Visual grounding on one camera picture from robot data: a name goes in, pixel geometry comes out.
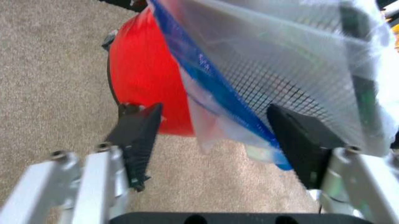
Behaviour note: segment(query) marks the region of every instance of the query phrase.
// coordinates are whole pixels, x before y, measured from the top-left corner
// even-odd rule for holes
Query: screw
[[[67,158],[67,152],[64,150],[58,150],[50,154],[50,160],[52,161],[64,162]]]

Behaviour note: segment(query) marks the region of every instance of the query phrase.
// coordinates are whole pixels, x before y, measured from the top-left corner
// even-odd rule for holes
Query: beige carpet
[[[0,204],[24,169],[54,150],[86,155],[116,121],[106,34],[133,13],[94,0],[0,1]],[[159,136],[136,211],[316,212],[291,172],[225,141]]]

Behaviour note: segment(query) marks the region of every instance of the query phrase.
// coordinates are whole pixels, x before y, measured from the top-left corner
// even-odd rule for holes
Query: clear plastic bag
[[[317,117],[366,154],[389,150],[399,120],[399,59],[374,2],[152,0],[151,6],[181,66],[202,142],[232,138],[272,150],[260,160],[286,164],[266,117],[274,103]],[[218,121],[203,123],[196,106]],[[208,136],[215,127],[218,137]]]

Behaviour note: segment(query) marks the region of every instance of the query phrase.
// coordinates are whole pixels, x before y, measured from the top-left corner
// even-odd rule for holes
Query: plastic bag
[[[151,2],[202,142],[218,129],[217,138],[268,148],[258,159],[286,164],[266,117],[274,103],[317,117],[366,154],[388,152],[398,129],[399,60],[374,2]],[[217,122],[204,123],[198,106]]]

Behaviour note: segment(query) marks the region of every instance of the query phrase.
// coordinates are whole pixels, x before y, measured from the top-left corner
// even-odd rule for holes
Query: bolt hole
[[[189,216],[185,221],[184,224],[207,224],[207,220],[200,215],[192,215]]]
[[[99,144],[98,146],[97,146],[97,148],[106,148],[106,147],[108,147],[109,146],[109,144],[107,144],[107,143],[101,143],[101,144]]]
[[[298,224],[291,216],[279,216],[276,218],[275,224]]]
[[[59,150],[59,151],[55,151],[55,152],[52,152],[51,153],[51,156],[59,156],[59,155],[61,155],[61,154],[63,154],[64,152],[62,151],[62,150]]]
[[[355,152],[360,152],[361,151],[360,148],[356,147],[356,146],[348,146],[348,149],[353,150]]]

